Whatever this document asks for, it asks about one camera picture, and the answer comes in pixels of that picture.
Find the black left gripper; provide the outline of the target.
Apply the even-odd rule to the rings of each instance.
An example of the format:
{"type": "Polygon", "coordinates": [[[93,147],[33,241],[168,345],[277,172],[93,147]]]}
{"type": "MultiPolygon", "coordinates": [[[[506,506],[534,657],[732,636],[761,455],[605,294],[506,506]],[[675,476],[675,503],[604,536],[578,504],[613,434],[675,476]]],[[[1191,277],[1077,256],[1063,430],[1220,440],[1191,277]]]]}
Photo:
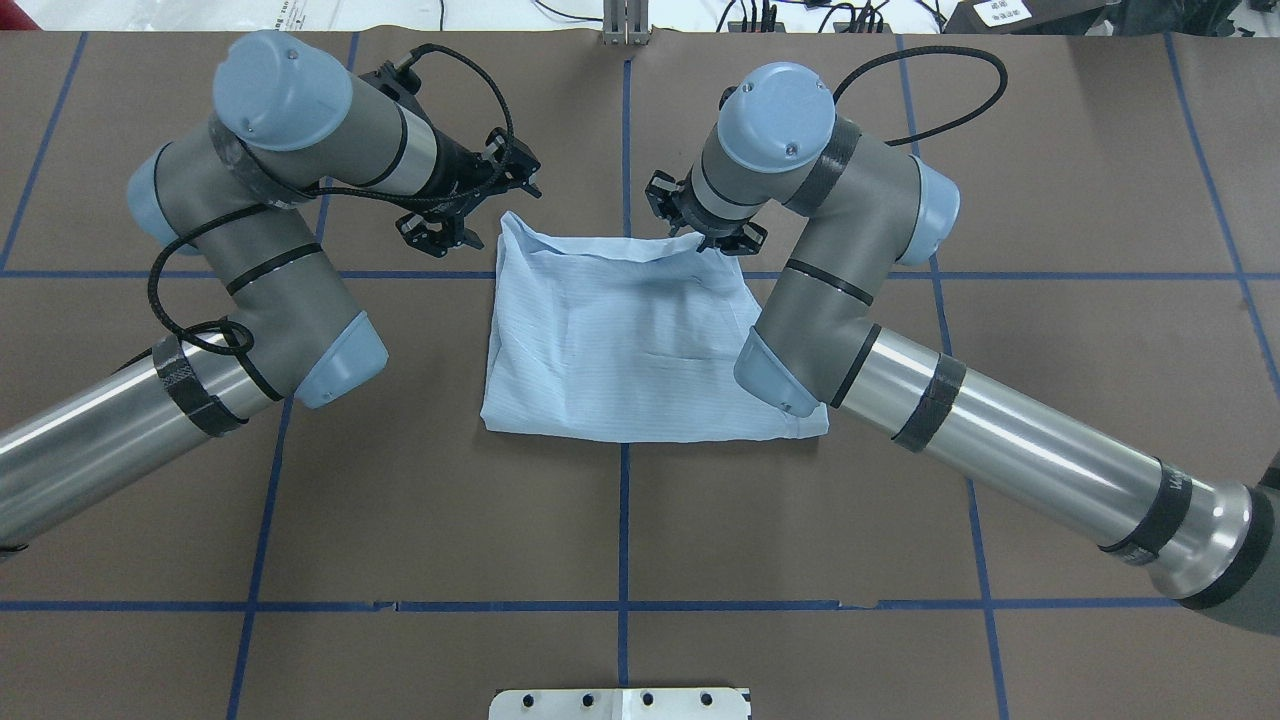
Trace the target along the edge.
{"type": "Polygon", "coordinates": [[[541,163],[532,150],[506,128],[494,128],[484,155],[468,151],[426,118],[417,104],[421,79],[410,61],[396,64],[401,90],[399,147],[396,159],[396,193],[410,213],[398,219],[407,246],[433,258],[457,247],[485,249],[465,227],[465,217],[486,196],[521,190],[540,199],[536,177],[541,163]]]}

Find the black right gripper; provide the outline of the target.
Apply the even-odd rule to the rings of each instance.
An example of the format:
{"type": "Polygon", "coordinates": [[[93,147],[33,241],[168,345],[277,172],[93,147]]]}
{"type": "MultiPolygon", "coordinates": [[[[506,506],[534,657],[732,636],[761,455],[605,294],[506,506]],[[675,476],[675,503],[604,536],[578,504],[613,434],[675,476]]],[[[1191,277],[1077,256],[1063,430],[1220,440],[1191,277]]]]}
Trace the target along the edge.
{"type": "Polygon", "coordinates": [[[663,170],[653,172],[645,199],[655,218],[666,223],[668,236],[677,236],[684,227],[701,234],[698,251],[716,249],[730,258],[756,256],[769,234],[754,222],[742,224],[717,217],[703,206],[689,178],[678,182],[663,170]]]}

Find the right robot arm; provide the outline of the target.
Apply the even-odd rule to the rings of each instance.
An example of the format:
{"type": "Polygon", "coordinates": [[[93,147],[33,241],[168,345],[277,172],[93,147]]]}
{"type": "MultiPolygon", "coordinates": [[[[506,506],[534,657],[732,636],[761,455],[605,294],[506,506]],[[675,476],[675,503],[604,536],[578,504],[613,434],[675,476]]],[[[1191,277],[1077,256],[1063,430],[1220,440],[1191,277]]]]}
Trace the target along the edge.
{"type": "Polygon", "coordinates": [[[701,151],[645,190],[657,217],[701,250],[758,254],[756,214],[804,219],[750,325],[735,380],[792,416],[829,407],[1074,530],[1204,618],[1276,635],[1277,469],[1208,483],[878,323],[896,266],[934,256],[957,186],[841,117],[810,68],[773,61],[728,87],[701,151]]]}

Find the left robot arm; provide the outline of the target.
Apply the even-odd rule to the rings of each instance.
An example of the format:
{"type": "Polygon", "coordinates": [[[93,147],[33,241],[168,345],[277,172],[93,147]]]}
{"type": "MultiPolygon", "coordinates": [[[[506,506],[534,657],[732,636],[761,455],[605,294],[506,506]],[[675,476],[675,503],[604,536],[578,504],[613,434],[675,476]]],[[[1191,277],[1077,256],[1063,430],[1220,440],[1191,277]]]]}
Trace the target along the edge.
{"type": "Polygon", "coordinates": [[[274,402],[321,407],[385,368],[305,204],[402,208],[402,240],[442,258],[483,246],[465,219],[486,199],[540,195],[541,164],[511,114],[477,151],[428,118],[413,67],[440,50],[424,44],[357,76],[282,31],[233,42],[207,122],[128,183],[136,224],[163,245],[146,293],[166,333],[3,434],[3,557],[274,402]]]}

